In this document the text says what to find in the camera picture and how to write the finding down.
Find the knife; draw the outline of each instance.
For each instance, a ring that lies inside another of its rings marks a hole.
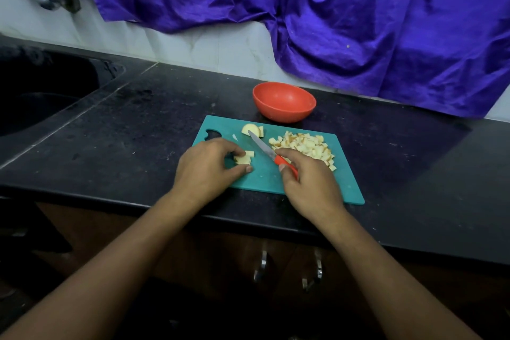
[[[294,177],[297,178],[299,177],[299,173],[297,171],[297,168],[295,166],[293,166],[292,164],[288,163],[283,157],[281,157],[280,155],[277,155],[276,152],[274,150],[272,150],[269,145],[267,145],[265,142],[263,142],[262,140],[260,140],[257,136],[255,136],[255,134],[252,132],[252,131],[248,131],[248,134],[250,135],[250,137],[252,138],[252,140],[255,142],[255,144],[258,145],[258,147],[260,149],[262,149],[262,152],[264,152],[266,155],[268,155],[271,160],[276,164],[276,165],[280,165],[280,164],[285,164],[285,165],[288,165],[290,167],[290,169],[292,170],[292,173],[294,174]]]

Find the cabinet handle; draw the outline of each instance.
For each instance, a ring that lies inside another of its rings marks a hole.
[[[262,277],[264,277],[264,274],[266,273],[267,268],[267,251],[262,251],[262,259],[260,260],[260,265],[258,266],[258,270],[255,270],[255,273],[253,274],[253,281],[259,282]]]
[[[312,286],[320,283],[321,280],[322,280],[322,261],[317,259],[317,275],[310,282],[308,282],[306,278],[303,278],[303,291],[305,293],[308,293]]]

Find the person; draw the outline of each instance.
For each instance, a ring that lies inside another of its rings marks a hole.
[[[226,169],[235,143],[215,138],[180,158],[173,188],[130,228],[22,316],[0,340],[91,340],[113,337],[133,298],[169,240],[249,165]],[[299,171],[282,164],[285,193],[295,209],[331,242],[391,340],[480,339],[390,256],[351,216],[328,167],[292,149],[278,149]]]

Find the wall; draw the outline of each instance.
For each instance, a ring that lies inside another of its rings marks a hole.
[[[63,8],[46,11],[33,0],[0,0],[0,32],[43,43],[338,92],[282,71],[274,61],[269,33],[259,22],[198,27],[169,35],[127,22],[106,23],[93,0],[80,1],[82,10],[72,15]],[[487,118],[510,122],[510,88]]]

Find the teal cutting board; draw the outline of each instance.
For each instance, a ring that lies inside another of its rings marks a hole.
[[[241,133],[241,129],[247,123],[248,121],[234,120],[233,118],[206,116],[195,137],[193,145],[206,139],[208,130],[219,132],[223,138],[239,144],[244,150],[255,152],[255,157],[252,158],[253,172],[237,180],[231,187],[236,189],[251,189],[252,191],[262,191],[272,194],[284,194],[284,187],[277,165],[258,148],[249,136]],[[287,130],[292,133],[309,133],[312,136],[317,134],[322,135],[324,137],[324,142],[327,143],[328,147],[331,149],[331,153],[335,155],[334,160],[337,169],[333,174],[340,185],[344,201],[352,204],[365,204],[365,199],[363,199],[358,183],[356,183],[356,179],[354,178],[336,135],[278,125],[252,124],[258,126],[262,125],[264,127],[264,137],[262,137],[262,140],[266,143],[271,137],[278,138],[278,136],[283,136]],[[228,168],[235,165],[231,158],[226,158],[225,162]]]

